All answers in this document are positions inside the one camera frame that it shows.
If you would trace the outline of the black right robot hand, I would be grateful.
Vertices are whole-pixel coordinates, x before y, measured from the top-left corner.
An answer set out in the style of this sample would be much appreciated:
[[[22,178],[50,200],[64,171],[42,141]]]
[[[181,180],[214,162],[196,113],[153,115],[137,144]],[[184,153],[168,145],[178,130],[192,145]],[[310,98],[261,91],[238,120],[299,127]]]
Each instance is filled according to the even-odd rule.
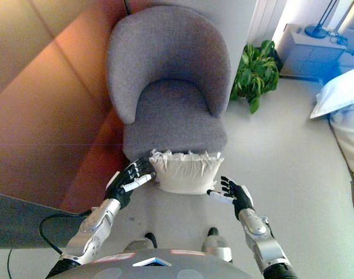
[[[218,201],[234,205],[234,214],[237,220],[239,220],[239,213],[243,209],[254,209],[252,197],[244,185],[236,184],[232,179],[221,176],[222,192],[217,192],[212,189],[206,191],[206,193],[212,198]]]

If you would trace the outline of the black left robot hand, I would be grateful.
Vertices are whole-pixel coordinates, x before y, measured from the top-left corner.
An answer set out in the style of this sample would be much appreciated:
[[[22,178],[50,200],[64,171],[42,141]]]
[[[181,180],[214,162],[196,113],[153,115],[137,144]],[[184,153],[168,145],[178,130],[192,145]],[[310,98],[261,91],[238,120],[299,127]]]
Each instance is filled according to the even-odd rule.
[[[124,209],[130,202],[134,188],[129,184],[139,187],[156,177],[156,172],[148,159],[139,158],[130,163],[124,170],[117,172],[106,186],[105,199],[115,199]]]

